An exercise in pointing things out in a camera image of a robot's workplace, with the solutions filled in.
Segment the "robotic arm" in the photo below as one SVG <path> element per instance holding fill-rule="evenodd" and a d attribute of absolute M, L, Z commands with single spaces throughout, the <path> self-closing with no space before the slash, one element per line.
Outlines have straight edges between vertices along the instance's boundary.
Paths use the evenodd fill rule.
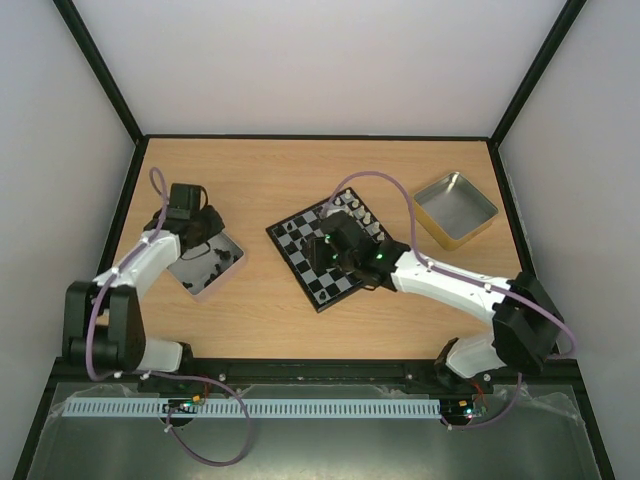
<path fill-rule="evenodd" d="M 382 242 L 374 240 L 343 210 L 330 212 L 320 229 L 325 236 L 305 246 L 314 270 L 338 268 L 355 275 L 369 289 L 383 287 L 424 295 L 469 313 L 492 327 L 487 333 L 454 338 L 447 343 L 435 363 L 436 376 L 445 386 L 455 388 L 465 379 L 504 366 L 532 375 L 542 371 L 555 345 L 558 327 L 491 288 L 497 286 L 516 292 L 561 318 L 533 275 L 523 272 L 515 280 L 509 280 L 434 260 L 425 266 L 408 245 L 390 238 Z M 442 270 L 475 279 L 486 288 L 439 273 Z"/>
<path fill-rule="evenodd" d="M 205 204 L 201 207 L 202 193 Z M 109 324 L 95 327 L 94 365 L 117 371 L 172 372 L 184 367 L 192 357 L 188 344 L 145 336 L 139 300 L 169 265 L 187 250 L 219 234 L 224 223 L 208 204 L 206 190 L 198 185 L 171 186 L 166 219 L 150 242 L 159 217 L 160 211 L 144 227 L 140 240 L 129 252 L 139 253 L 130 262 L 122 266 L 121 261 L 92 282 L 74 282 L 67 289 L 62 354 L 71 364 L 85 363 L 93 303 L 114 271 L 118 275 L 111 281 L 99 312 L 102 315 L 108 310 Z"/>

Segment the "checkered squares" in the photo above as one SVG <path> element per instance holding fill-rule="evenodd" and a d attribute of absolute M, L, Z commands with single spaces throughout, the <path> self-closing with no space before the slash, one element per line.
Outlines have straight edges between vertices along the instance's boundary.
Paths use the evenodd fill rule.
<path fill-rule="evenodd" d="M 379 230 L 376 231 L 374 223 L 377 222 L 377 220 L 372 213 L 371 221 L 367 225 L 363 223 L 364 213 L 360 207 L 364 207 L 365 213 L 370 213 L 370 210 L 362 202 L 360 197 L 356 195 L 353 189 L 343 190 L 337 198 L 340 199 L 340 205 L 334 205 L 334 207 L 351 212 L 354 218 L 358 220 L 360 227 L 369 235 L 378 237 L 381 232 L 384 235 L 388 235 L 387 231 L 384 230 L 381 225 Z M 326 272 L 314 272 L 302 254 L 302 248 L 305 242 L 314 237 L 323 236 L 320 231 L 319 217 L 322 206 L 328 200 L 329 199 L 326 198 L 267 228 L 267 234 L 289 265 L 296 280 L 298 280 L 298 283 L 317 312 L 321 312 L 331 305 L 334 305 L 362 287 L 362 282 L 353 275 L 345 275 L 335 268 L 329 269 Z M 357 201 L 357 207 L 353 207 L 354 201 Z"/>

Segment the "white wall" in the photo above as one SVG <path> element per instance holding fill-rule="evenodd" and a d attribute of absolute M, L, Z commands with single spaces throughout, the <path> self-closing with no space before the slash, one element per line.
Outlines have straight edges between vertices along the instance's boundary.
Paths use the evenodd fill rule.
<path fill-rule="evenodd" d="M 502 148 L 614 470 L 640 473 L 640 3 L 587 2 Z"/>
<path fill-rule="evenodd" d="M 76 0 L 146 133 L 490 135 L 564 0 Z"/>
<path fill-rule="evenodd" d="M 95 273 L 133 144 L 53 2 L 0 3 L 0 478 Z"/>

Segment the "wooden table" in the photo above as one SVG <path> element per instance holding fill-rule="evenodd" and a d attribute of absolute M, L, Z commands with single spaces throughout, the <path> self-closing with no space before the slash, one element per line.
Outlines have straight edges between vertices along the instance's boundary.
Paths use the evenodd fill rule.
<path fill-rule="evenodd" d="M 435 358 L 445 343 L 486 327 L 436 301 L 383 289 L 360 291 L 318 314 L 265 228 L 327 197 L 348 174 L 380 170 L 410 192 L 452 171 L 475 184 L 500 213 L 456 251 L 444 251 L 418 225 L 422 252 L 490 275 L 515 276 L 520 264 L 483 142 L 151 139 L 116 258 L 137 241 L 160 204 L 148 171 L 167 182 L 204 185 L 248 264 L 204 304 L 168 272 L 142 300 L 148 335 L 188 342 L 197 357 L 280 359 Z M 406 205 L 381 179 L 351 184 L 389 233 L 408 242 Z"/>

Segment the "white cable tray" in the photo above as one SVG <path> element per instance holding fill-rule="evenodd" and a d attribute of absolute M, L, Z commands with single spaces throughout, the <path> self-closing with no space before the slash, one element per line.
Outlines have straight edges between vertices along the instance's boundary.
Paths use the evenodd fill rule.
<path fill-rule="evenodd" d="M 63 417 L 158 417 L 168 411 L 167 398 L 72 398 Z M 244 400 L 252 418 L 440 418 L 438 400 Z M 174 417 L 244 418 L 234 399 L 208 399 L 204 406 L 175 412 Z"/>

